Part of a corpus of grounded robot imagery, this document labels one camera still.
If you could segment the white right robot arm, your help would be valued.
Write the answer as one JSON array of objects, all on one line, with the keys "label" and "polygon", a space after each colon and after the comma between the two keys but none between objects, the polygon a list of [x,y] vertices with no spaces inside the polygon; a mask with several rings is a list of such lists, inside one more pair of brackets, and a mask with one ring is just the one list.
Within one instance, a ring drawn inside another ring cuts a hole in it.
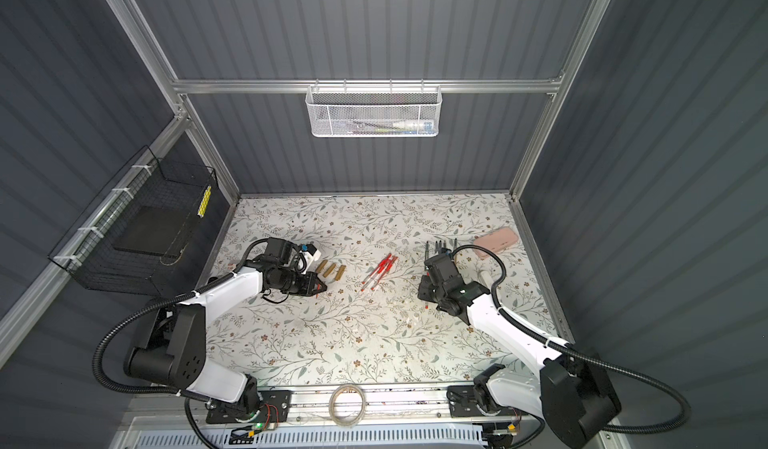
[{"label": "white right robot arm", "polygon": [[497,289],[506,277],[504,266],[490,288],[465,281],[448,250],[427,259],[425,269],[420,300],[492,337],[533,374],[524,380],[495,363],[473,379],[471,394],[457,398],[458,406],[491,416],[506,409],[525,412],[570,448],[584,447],[618,415],[621,404],[605,369],[557,351],[556,344],[568,342],[501,304]]}]

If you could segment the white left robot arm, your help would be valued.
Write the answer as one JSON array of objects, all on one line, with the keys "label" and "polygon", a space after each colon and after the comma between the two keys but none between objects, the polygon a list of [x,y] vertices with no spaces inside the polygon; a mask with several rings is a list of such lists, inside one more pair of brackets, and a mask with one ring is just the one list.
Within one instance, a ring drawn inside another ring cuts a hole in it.
[{"label": "white left robot arm", "polygon": [[274,237],[251,243],[231,272],[191,298],[139,318],[124,362],[126,375],[190,398],[257,411],[261,399],[256,379],[207,356],[207,326],[248,299],[275,304],[274,292],[285,297],[325,292],[326,284],[310,270],[320,255],[312,243],[298,245]]}]

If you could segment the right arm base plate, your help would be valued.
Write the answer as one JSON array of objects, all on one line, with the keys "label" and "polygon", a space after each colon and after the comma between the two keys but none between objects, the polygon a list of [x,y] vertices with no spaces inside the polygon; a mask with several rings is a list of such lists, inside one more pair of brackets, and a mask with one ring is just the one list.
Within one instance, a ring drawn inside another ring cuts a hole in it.
[{"label": "right arm base plate", "polygon": [[517,418],[522,413],[511,407],[500,407],[489,400],[483,405],[472,385],[450,385],[446,389],[449,413],[452,418],[507,417]]}]

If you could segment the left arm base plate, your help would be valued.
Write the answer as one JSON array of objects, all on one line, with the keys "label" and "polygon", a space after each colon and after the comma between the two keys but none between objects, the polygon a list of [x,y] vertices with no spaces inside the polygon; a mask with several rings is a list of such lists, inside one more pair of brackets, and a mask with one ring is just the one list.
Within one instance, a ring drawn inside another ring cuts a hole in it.
[{"label": "left arm base plate", "polygon": [[208,410],[207,424],[283,423],[291,408],[293,392],[289,390],[260,390],[246,393],[234,403],[214,400]]}]

